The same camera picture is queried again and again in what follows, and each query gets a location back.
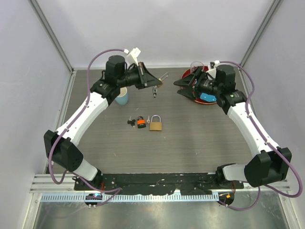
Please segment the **large brass padlock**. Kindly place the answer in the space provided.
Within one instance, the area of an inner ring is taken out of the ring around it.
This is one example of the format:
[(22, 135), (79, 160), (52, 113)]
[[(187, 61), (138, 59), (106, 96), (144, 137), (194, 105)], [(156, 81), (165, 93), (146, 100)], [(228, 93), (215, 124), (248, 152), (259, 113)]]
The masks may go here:
[(161, 117), (159, 115), (156, 114), (151, 117), (149, 130), (162, 131), (162, 122), (161, 122)]

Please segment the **orange black padlock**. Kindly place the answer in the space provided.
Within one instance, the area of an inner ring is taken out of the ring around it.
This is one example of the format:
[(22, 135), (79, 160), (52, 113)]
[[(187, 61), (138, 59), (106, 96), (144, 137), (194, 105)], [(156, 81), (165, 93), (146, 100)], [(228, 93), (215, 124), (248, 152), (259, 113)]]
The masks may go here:
[(146, 121), (145, 121), (145, 119), (144, 119), (142, 116), (139, 116), (139, 117), (137, 118), (137, 127), (138, 127), (139, 129), (145, 128), (145, 127), (146, 127)]

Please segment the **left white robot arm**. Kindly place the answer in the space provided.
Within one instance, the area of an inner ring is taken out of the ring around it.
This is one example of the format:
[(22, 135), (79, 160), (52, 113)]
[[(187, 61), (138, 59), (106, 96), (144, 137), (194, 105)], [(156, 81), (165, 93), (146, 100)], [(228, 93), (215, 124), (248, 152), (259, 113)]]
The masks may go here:
[(109, 57), (101, 79), (93, 84), (77, 111), (56, 131), (48, 130), (44, 135), (48, 163), (58, 164), (69, 172), (85, 179), (90, 190), (97, 190), (102, 183), (101, 172), (84, 159), (77, 148), (83, 134), (97, 118), (118, 97), (121, 89), (135, 86), (137, 89), (156, 87), (161, 80), (154, 77), (144, 63), (127, 66), (120, 55)]

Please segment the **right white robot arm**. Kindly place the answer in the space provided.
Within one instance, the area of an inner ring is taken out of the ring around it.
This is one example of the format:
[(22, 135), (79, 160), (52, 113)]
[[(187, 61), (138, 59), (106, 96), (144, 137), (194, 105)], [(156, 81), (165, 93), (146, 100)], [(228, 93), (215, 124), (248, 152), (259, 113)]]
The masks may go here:
[(224, 113), (235, 123), (254, 157), (246, 165), (227, 164), (217, 168), (216, 185), (227, 188), (232, 181), (246, 181), (253, 187), (265, 186), (286, 179), (291, 160), (290, 150), (281, 148), (258, 123), (246, 96), (235, 88), (233, 66), (220, 64), (205, 72), (196, 67), (192, 73), (173, 83), (178, 94), (191, 100), (202, 94), (213, 95)]

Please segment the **small black keys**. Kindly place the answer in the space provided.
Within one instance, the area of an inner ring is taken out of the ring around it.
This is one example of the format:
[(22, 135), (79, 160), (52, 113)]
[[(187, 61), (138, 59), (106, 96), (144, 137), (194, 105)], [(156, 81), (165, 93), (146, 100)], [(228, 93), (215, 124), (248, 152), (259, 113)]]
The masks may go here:
[(132, 119), (132, 117), (130, 116), (130, 118), (127, 121), (127, 124), (131, 125), (132, 127), (135, 127), (135, 119)]

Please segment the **small brass padlock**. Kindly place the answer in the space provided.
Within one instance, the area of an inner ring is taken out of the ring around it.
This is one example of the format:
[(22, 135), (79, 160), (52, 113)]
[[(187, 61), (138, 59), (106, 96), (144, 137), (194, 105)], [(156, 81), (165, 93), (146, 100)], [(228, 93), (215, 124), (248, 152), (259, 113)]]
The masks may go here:
[(163, 85), (163, 83), (164, 83), (164, 80), (167, 78), (169, 76), (169, 74), (168, 73), (165, 73), (163, 76), (161, 76), (160, 78), (159, 78), (159, 81), (161, 82), (159, 85), (157, 85), (157, 87), (161, 87), (162, 85)]

